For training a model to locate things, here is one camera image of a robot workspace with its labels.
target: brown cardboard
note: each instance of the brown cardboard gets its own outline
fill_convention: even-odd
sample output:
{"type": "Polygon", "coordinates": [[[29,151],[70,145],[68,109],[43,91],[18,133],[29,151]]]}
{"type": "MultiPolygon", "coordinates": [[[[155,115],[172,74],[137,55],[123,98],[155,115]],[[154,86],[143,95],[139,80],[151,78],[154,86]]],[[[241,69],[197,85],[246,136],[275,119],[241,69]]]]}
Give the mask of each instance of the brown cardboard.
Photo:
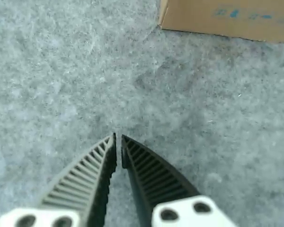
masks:
{"type": "Polygon", "coordinates": [[[284,0],[161,0],[162,29],[284,42],[284,0]]]}

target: gray carpet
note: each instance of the gray carpet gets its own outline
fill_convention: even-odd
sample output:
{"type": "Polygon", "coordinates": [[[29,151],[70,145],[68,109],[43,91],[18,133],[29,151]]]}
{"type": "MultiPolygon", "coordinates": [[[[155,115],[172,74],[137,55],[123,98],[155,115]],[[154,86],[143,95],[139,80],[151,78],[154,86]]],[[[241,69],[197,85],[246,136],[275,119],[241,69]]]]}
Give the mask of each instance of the gray carpet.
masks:
{"type": "MultiPolygon", "coordinates": [[[[0,215],[115,131],[238,225],[284,227],[284,44],[162,31],[158,5],[0,0],[0,215]]],[[[106,226],[137,226],[121,166],[110,189],[106,226]]]]}

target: ribbed gripper pad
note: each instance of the ribbed gripper pad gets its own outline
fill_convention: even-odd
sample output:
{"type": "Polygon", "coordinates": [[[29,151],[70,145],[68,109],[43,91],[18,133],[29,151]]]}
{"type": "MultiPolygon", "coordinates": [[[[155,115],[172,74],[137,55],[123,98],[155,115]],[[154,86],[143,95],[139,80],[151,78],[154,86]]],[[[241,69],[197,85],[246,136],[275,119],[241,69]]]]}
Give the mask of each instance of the ribbed gripper pad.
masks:
{"type": "Polygon", "coordinates": [[[116,168],[115,134],[106,137],[53,179],[40,208],[75,210],[81,221],[103,226],[110,177],[116,168]]]}
{"type": "Polygon", "coordinates": [[[199,195],[170,163],[146,146],[122,136],[122,166],[127,168],[142,226],[149,226],[153,208],[163,202],[199,195]]]}

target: cardboard box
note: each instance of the cardboard box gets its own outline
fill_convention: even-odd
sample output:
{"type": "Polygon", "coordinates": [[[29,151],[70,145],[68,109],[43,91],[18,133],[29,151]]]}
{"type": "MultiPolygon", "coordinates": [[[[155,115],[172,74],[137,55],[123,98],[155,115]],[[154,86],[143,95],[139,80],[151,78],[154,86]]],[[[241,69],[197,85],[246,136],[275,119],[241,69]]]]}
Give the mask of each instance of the cardboard box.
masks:
{"type": "Polygon", "coordinates": [[[162,29],[284,42],[284,0],[161,0],[162,29]]]}

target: screw hole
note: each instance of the screw hole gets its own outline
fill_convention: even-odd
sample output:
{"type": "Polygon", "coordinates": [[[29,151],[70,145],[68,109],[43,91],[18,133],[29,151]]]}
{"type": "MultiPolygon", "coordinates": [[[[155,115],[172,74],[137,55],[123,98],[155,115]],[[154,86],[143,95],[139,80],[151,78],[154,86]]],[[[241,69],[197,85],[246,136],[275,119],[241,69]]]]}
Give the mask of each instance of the screw hole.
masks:
{"type": "Polygon", "coordinates": [[[161,218],[165,221],[178,219],[178,214],[172,210],[166,209],[161,212],[161,218]]]}
{"type": "Polygon", "coordinates": [[[53,227],[71,227],[72,221],[69,217],[62,217],[55,221],[53,227]]]}
{"type": "Polygon", "coordinates": [[[34,225],[36,218],[34,215],[26,215],[22,217],[16,224],[17,227],[31,227],[34,225]]]}
{"type": "Polygon", "coordinates": [[[195,203],[194,209],[197,213],[208,213],[211,211],[210,207],[202,202],[195,203]]]}

